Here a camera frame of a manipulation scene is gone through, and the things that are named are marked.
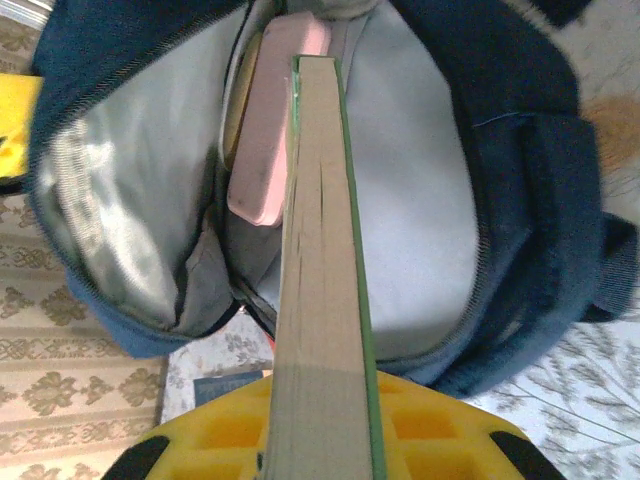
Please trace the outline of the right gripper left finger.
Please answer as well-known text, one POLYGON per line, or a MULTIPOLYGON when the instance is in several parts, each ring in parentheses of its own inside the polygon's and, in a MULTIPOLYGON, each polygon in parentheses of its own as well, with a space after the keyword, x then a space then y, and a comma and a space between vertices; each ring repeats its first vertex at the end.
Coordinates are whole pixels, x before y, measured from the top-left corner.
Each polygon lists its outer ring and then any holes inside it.
POLYGON ((105 479, 257 479, 271 382, 257 380, 144 434, 105 479))

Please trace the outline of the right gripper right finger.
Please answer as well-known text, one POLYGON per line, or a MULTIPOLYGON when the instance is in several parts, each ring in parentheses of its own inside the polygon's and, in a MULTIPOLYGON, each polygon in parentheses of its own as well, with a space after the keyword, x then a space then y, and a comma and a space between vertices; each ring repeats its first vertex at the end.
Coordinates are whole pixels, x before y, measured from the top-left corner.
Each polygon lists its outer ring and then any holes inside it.
POLYGON ((514 424, 379 372, 386 477, 432 480, 562 479, 514 424))

